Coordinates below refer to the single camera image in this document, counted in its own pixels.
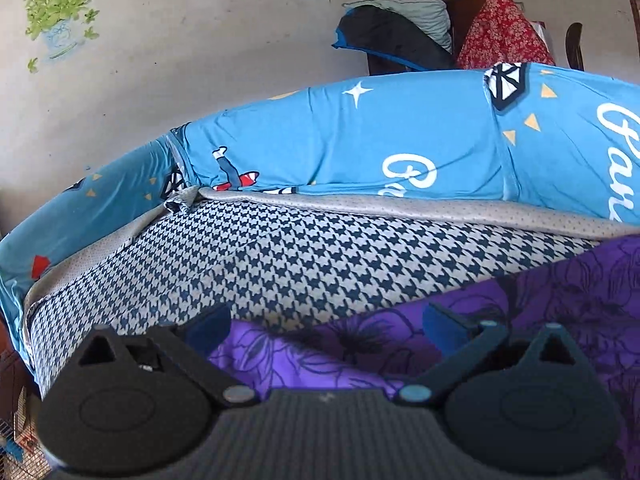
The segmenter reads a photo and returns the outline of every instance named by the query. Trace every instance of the purple blanket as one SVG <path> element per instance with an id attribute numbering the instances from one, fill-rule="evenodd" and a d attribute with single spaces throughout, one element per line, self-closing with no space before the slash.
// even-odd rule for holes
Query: purple blanket
<path id="1" fill-rule="evenodd" d="M 618 402 L 624 422 L 608 458 L 617 478 L 640 479 L 640 237 L 625 237 L 555 264 L 430 297 L 473 319 L 514 329 L 563 324 Z M 424 337 L 426 301 L 274 335 L 233 321 L 210 362 L 261 395 L 278 386 L 381 387 L 394 393 L 441 356 Z"/>

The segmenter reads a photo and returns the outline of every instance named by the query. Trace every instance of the blue flower pot decal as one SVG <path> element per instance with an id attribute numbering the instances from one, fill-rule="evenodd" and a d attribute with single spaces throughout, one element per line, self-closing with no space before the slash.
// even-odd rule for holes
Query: blue flower pot decal
<path id="1" fill-rule="evenodd" d="M 42 33 L 49 49 L 49 58 L 55 59 L 66 54 L 75 46 L 84 43 L 82 36 L 76 34 L 78 30 L 71 20 L 60 20 L 49 30 Z"/>

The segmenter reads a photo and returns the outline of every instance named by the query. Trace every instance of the cursive white lettering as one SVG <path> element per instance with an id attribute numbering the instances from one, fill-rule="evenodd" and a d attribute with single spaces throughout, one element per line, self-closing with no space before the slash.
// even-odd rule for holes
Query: cursive white lettering
<path id="1" fill-rule="evenodd" d="M 631 162 L 631 159 L 626 156 L 626 153 L 621 152 L 617 148 L 609 148 L 609 151 L 607 153 L 609 155 L 609 160 L 611 161 L 611 166 L 609 167 L 609 176 L 611 177 L 612 184 L 609 187 L 613 190 L 614 193 L 622 197 L 622 200 L 613 196 L 609 198 L 609 219 L 622 222 L 622 219 L 616 212 L 615 206 L 623 205 L 627 209 L 633 209 L 634 203 L 631 202 L 631 200 L 629 200 L 626 196 L 633 196 L 634 190 L 625 184 L 621 184 L 618 181 L 616 175 L 621 174 L 622 176 L 626 176 L 627 178 L 631 177 L 633 164 Z M 622 159 L 622 162 L 624 162 L 624 166 L 617 163 L 613 159 L 614 155 Z"/>
<path id="2" fill-rule="evenodd" d="M 391 195 L 398 198 L 402 198 L 406 193 L 406 189 L 396 182 L 391 184 L 385 184 L 385 189 L 381 189 L 378 194 L 380 196 Z"/>
<path id="3" fill-rule="evenodd" d="M 613 103 L 605 103 L 598 106 L 598 120 L 600 121 L 600 123 L 612 132 L 616 132 L 617 134 L 625 137 L 626 143 L 629 146 L 631 152 L 637 158 L 640 158 L 640 151 L 631 143 L 631 139 L 633 139 L 635 142 L 640 142 L 636 131 L 629 127 L 629 122 L 626 119 L 622 119 L 622 126 L 618 126 L 617 124 L 607 121 L 604 118 L 604 114 L 607 112 L 619 112 L 623 115 L 626 115 L 630 119 L 633 119 L 637 124 L 640 124 L 640 117 L 638 117 L 635 113 L 630 112 L 626 108 L 615 105 Z"/>
<path id="4" fill-rule="evenodd" d="M 410 164 L 407 165 L 404 173 L 396 173 L 389 168 L 395 162 L 420 162 L 425 165 L 427 174 L 424 179 L 415 178 L 416 176 L 421 176 L 424 172 L 414 170 L 414 167 Z M 397 155 L 388 156 L 382 163 L 382 172 L 389 178 L 406 178 L 411 184 L 420 189 L 433 186 L 438 177 L 438 170 L 433 162 L 424 156 L 412 155 L 411 153 L 398 153 Z"/>

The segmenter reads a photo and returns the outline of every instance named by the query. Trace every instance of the black bag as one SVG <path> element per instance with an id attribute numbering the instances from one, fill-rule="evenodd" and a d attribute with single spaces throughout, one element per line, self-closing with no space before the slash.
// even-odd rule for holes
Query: black bag
<path id="1" fill-rule="evenodd" d="M 454 70 L 453 56 L 406 17 L 365 5 L 345 14 L 336 29 L 334 48 L 361 50 L 419 72 Z"/>

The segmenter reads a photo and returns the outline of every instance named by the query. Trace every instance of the houndstooth mattress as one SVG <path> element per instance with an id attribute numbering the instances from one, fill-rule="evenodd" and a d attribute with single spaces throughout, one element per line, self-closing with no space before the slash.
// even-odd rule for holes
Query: houndstooth mattress
<path id="1" fill-rule="evenodd" d="M 574 256 L 597 242 L 521 230 L 203 202 L 41 299 L 28 326 L 45 394 L 94 324 L 121 334 L 228 304 L 275 330 L 388 307 Z"/>

